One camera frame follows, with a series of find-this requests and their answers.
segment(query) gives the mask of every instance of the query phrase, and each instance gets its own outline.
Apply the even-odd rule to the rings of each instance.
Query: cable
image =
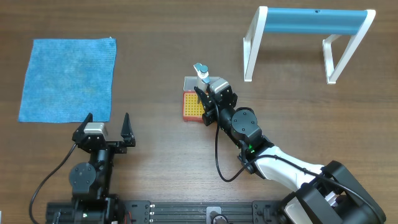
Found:
[[[76,148],[76,144],[73,144],[72,148],[69,150],[67,156],[65,156],[65,158],[63,159],[63,161],[48,175],[46,176],[46,178],[40,183],[40,185],[37,187],[35,193],[32,196],[32,199],[30,200],[30,204],[29,204],[29,216],[30,216],[30,220],[32,220],[32,222],[34,224],[39,224],[35,218],[33,217],[33,213],[32,213],[32,207],[33,207],[33,202],[35,201],[35,198],[37,196],[37,193],[39,192],[39,190],[43,187],[44,183],[56,172],[59,170],[59,168],[61,168],[61,166],[68,160],[70,154],[72,154],[73,150]]]
[[[359,194],[357,194],[355,191],[349,189],[348,187],[346,187],[346,186],[344,186],[344,185],[341,185],[339,182],[337,182],[337,181],[335,181],[335,180],[331,180],[331,179],[326,178],[326,177],[324,177],[324,176],[322,176],[322,175],[320,175],[320,174],[311,172],[311,171],[307,170],[306,168],[300,167],[300,166],[294,164],[293,162],[290,162],[290,161],[288,161],[287,159],[284,159],[284,158],[279,157],[279,156],[277,156],[277,155],[261,155],[261,156],[257,156],[256,158],[254,158],[253,160],[251,160],[250,162],[248,162],[247,164],[245,164],[245,165],[242,167],[242,169],[240,169],[232,178],[230,178],[230,179],[225,179],[225,178],[223,177],[221,171],[220,171],[220,167],[218,166],[218,132],[219,132],[219,130],[220,130],[220,123],[219,123],[218,121],[219,121],[219,116],[220,116],[220,114],[219,114],[219,112],[218,112],[218,106],[217,106],[217,104],[216,104],[216,103],[214,103],[214,104],[215,104],[215,107],[216,107],[216,116],[217,116],[217,130],[216,130],[216,137],[215,137],[216,168],[217,168],[218,175],[221,177],[221,179],[222,179],[223,181],[225,181],[225,182],[232,182],[232,181],[233,181],[234,179],[236,179],[248,166],[250,166],[251,164],[253,164],[254,162],[256,162],[258,159],[262,159],[262,158],[273,158],[273,159],[278,159],[278,160],[280,160],[280,161],[282,161],[282,162],[285,162],[285,163],[291,165],[292,167],[298,169],[299,171],[304,172],[305,174],[310,174],[310,175],[312,175],[312,176],[314,176],[314,177],[316,177],[316,178],[319,178],[319,179],[321,179],[321,180],[323,180],[323,181],[325,181],[325,182],[328,182],[328,183],[331,184],[331,185],[334,185],[334,186],[336,186],[336,187],[339,187],[339,188],[341,188],[341,189],[344,189],[344,190],[347,191],[347,192],[350,192],[350,193],[353,194],[355,197],[357,197],[357,198],[359,198],[361,201],[363,201],[367,206],[369,206],[369,208],[372,210],[372,212],[376,215],[376,217],[377,217],[377,219],[378,219],[378,222],[379,222],[380,224],[383,224],[383,223],[384,223],[383,220],[382,220],[382,218],[380,217],[380,215],[377,213],[376,209],[375,209],[368,201],[366,201],[365,198],[363,198],[362,196],[360,196]]]

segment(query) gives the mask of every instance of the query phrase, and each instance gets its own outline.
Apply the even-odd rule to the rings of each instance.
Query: tabletop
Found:
[[[376,18],[336,85],[327,85],[324,35],[264,34],[253,82],[243,82],[242,39],[259,6],[375,9]],[[243,173],[224,183],[214,161],[216,126],[184,122],[183,80],[197,62],[229,81],[237,106],[251,107],[263,133],[284,152],[314,164],[344,164],[398,223],[398,4],[352,1],[1,1],[0,211],[2,223],[30,223],[30,198],[65,157],[78,123],[18,123],[33,39],[117,40],[112,112],[117,139],[125,112],[137,146],[116,155],[111,191],[125,200],[252,202],[290,191]],[[340,57],[348,38],[333,43]],[[220,133],[221,171],[241,168],[239,150]],[[69,201],[70,169],[89,155],[77,149],[34,204]]]

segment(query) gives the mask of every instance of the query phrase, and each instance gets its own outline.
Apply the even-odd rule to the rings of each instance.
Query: blue cloth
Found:
[[[109,121],[116,39],[38,39],[26,71],[20,122]]]

